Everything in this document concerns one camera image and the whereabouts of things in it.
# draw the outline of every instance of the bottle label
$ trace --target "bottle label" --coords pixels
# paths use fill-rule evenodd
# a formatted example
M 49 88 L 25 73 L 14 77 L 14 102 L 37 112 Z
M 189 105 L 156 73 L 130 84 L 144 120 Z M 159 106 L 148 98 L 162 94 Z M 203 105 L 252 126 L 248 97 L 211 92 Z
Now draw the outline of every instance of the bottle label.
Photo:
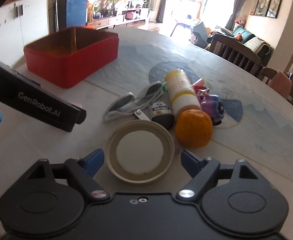
M 161 101 L 154 102 L 152 104 L 152 111 L 155 116 L 161 115 L 161 114 L 172 114 L 172 111 L 170 110 L 170 108 Z

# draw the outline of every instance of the black picture frame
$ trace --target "black picture frame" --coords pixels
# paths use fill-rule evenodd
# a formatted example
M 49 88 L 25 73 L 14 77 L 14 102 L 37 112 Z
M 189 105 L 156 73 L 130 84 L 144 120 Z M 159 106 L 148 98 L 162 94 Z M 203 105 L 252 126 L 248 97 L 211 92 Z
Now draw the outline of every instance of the black picture frame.
M 269 9 L 270 2 L 271 0 L 259 0 L 254 15 L 265 17 Z
M 251 10 L 250 10 L 250 15 L 255 14 L 255 10 L 256 10 L 258 2 L 259 2 L 259 0 L 253 0 L 252 5 L 251 5 Z
M 271 0 L 266 16 L 269 18 L 277 18 L 281 7 L 282 0 Z

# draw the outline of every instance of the orange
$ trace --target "orange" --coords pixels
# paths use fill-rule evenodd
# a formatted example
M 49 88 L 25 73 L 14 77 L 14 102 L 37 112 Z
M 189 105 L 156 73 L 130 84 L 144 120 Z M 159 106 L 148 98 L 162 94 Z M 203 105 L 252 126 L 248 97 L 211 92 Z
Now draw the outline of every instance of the orange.
M 212 134 L 211 118 L 203 111 L 186 110 L 177 118 L 175 136 L 183 147 L 204 147 L 211 140 Z

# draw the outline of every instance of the red box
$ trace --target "red box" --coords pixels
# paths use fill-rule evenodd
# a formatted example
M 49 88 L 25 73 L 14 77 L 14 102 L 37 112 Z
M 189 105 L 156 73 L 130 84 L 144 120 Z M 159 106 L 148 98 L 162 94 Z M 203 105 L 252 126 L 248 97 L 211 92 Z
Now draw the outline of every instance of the red box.
M 28 70 L 71 88 L 118 57 L 119 35 L 72 27 L 24 47 Z

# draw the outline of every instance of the silver screw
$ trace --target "silver screw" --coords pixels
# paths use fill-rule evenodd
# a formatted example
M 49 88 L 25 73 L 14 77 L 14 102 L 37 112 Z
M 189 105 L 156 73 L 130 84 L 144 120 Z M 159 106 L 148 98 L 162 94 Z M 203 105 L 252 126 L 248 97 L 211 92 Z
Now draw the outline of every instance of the silver screw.
M 194 195 L 195 195 L 194 191 L 190 189 L 183 189 L 179 192 L 179 196 L 184 198 L 191 198 Z
M 104 198 L 108 194 L 104 190 L 95 190 L 91 192 L 91 196 L 94 198 Z
M 138 201 L 136 199 L 131 199 L 130 203 L 133 204 L 133 205 L 136 205 L 136 204 L 138 204 Z
M 139 198 L 139 202 L 141 203 L 147 202 L 147 198 L 141 197 Z

